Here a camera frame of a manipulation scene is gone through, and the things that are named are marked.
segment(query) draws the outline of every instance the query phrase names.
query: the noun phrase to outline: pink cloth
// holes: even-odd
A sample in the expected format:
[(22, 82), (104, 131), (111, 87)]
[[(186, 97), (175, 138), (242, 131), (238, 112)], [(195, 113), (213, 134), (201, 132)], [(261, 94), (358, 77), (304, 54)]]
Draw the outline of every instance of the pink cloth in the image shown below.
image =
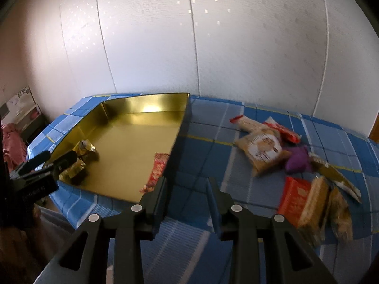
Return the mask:
[(25, 161), (26, 145), (20, 137), (15, 124), (5, 124), (3, 130), (3, 155), (8, 165), (9, 172)]

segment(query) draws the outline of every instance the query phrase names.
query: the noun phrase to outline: red snack package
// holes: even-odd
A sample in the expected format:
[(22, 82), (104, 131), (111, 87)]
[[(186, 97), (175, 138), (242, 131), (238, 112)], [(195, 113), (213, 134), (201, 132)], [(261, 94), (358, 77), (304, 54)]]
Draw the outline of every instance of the red snack package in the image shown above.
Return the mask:
[(278, 124), (276, 121), (274, 121), (272, 117), (269, 117), (268, 119), (266, 119), (266, 121), (264, 122), (264, 125), (267, 125), (272, 129), (278, 130), (281, 133), (282, 138), (284, 140), (290, 141), (295, 144), (300, 143), (301, 135), (298, 135), (292, 130), (289, 130), (288, 128)]
[(291, 176), (286, 177), (277, 213), (285, 216), (294, 227), (298, 227), (311, 185), (309, 181), (304, 179), (293, 178)]
[(154, 157), (154, 167), (151, 171), (149, 180), (146, 185), (140, 190), (141, 193), (147, 193), (154, 191), (155, 186), (157, 185), (158, 179), (161, 177), (164, 168), (166, 167), (169, 154), (156, 153)]

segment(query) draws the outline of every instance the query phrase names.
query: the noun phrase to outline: tablecloth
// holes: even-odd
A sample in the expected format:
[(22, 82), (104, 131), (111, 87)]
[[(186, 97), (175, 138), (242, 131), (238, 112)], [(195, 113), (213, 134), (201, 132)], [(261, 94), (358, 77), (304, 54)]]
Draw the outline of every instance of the tablecloth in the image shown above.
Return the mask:
[[(56, 118), (28, 147), (28, 157), (53, 151), (63, 137), (91, 109), (107, 99), (139, 94), (85, 97)], [(264, 122), (271, 116), (302, 135), (301, 144), (340, 170), (361, 191), (362, 204), (345, 195), (353, 222), (354, 241), (338, 243), (330, 228), (315, 251), (339, 283), (358, 283), (379, 251), (379, 148), (360, 133), (318, 118), (251, 103), (191, 96), (192, 117), (176, 174), (168, 216), (154, 241), (142, 241), (145, 283), (227, 283), (231, 242), (213, 233), (205, 195), (205, 180), (215, 177), (222, 191), (256, 215), (276, 213), (285, 172), (251, 176), (251, 164), (233, 145), (244, 133), (229, 118), (244, 114)], [(314, 174), (295, 174), (311, 181)], [(54, 203), (74, 226), (88, 215), (119, 213), (130, 203), (93, 194), (58, 182)], [(261, 272), (265, 283), (265, 273)]]

